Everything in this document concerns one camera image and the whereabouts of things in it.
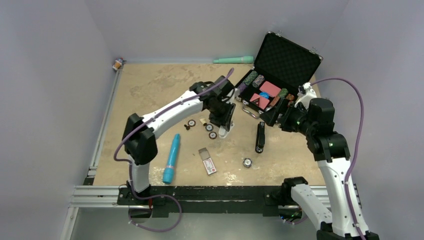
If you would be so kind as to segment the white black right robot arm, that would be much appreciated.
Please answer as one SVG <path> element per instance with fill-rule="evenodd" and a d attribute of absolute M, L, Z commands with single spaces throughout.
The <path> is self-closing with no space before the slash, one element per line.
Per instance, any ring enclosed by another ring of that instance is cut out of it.
<path fill-rule="evenodd" d="M 305 136 L 325 182 L 329 207 L 312 191 L 304 177 L 284 179 L 272 198 L 282 205 L 297 204 L 302 216 L 316 229 L 318 240 L 378 240 L 370 231 L 352 183 L 350 151 L 345 137 L 334 131 L 335 108 L 324 98 L 312 98 L 309 105 L 289 101 L 280 119 L 280 128 Z"/>

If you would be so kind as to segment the white stapler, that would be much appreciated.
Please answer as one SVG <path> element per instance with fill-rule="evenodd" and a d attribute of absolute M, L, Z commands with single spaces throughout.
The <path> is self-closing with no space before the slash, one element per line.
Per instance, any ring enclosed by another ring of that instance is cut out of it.
<path fill-rule="evenodd" d="M 219 136 L 220 139 L 225 139 L 229 135 L 230 132 L 231 132 L 231 130 L 228 131 L 228 130 L 224 129 L 223 127 L 220 127 L 219 130 L 218 130 L 218 136 Z"/>

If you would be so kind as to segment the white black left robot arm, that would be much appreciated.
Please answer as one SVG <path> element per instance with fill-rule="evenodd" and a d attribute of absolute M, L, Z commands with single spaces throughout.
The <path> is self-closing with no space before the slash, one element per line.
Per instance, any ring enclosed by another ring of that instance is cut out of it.
<path fill-rule="evenodd" d="M 209 111 L 209 122 L 218 128 L 217 136 L 225 138 L 234 124 L 234 95 L 236 89 L 224 77 L 216 82 L 196 82 L 176 100 L 149 114 L 136 113 L 127 118 L 121 143 L 113 158 L 119 162 L 121 148 L 128 154 L 129 197 L 138 205 L 152 198 L 149 183 L 149 164 L 157 156 L 157 139 L 180 121 L 203 110 Z"/>

